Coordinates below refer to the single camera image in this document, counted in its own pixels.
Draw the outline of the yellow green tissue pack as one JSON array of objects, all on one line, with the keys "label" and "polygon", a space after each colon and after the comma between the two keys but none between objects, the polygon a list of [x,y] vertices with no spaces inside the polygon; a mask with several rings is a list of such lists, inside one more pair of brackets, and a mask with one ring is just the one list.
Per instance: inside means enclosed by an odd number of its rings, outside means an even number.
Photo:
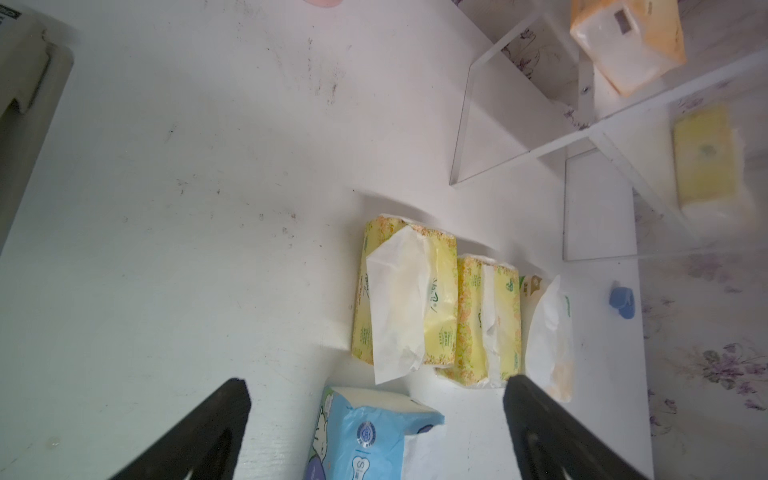
[{"label": "yellow green tissue pack", "polygon": [[380,215],[364,229],[351,355],[379,385],[455,363],[458,253],[454,235]]}]

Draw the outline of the white tissue box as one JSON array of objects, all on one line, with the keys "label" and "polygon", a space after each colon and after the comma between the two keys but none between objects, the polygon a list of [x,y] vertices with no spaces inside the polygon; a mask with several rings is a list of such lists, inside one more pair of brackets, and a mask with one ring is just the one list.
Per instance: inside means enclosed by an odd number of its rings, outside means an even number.
[{"label": "white tissue box", "polygon": [[523,277],[521,315],[525,375],[554,400],[570,402],[575,368],[572,305],[561,278]]}]

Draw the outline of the orange tissue pack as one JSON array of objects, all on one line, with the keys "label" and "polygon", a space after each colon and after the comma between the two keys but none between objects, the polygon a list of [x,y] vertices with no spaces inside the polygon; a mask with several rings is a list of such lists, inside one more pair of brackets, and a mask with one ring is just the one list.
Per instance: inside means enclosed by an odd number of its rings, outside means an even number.
[{"label": "orange tissue pack", "polygon": [[570,35],[623,97],[686,63],[676,0],[573,0]]}]

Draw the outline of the blue tissue pack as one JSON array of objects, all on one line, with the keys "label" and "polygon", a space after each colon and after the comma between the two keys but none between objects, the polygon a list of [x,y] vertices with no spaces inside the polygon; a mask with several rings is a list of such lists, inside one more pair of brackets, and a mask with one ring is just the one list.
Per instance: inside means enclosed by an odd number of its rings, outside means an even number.
[{"label": "blue tissue pack", "polygon": [[305,479],[441,479],[439,411],[399,393],[327,387]]}]

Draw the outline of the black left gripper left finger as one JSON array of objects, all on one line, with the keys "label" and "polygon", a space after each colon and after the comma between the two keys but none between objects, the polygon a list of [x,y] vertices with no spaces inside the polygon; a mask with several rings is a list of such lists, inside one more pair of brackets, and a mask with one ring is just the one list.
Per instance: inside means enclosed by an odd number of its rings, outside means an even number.
[{"label": "black left gripper left finger", "polygon": [[250,410],[246,382],[231,378],[113,477],[231,479]]}]

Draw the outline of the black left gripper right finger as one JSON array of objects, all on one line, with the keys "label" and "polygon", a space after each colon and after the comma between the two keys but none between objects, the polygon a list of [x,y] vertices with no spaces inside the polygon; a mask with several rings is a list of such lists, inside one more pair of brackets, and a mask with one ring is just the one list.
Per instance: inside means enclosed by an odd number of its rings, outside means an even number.
[{"label": "black left gripper right finger", "polygon": [[504,413],[523,479],[642,479],[525,375],[507,380]]}]

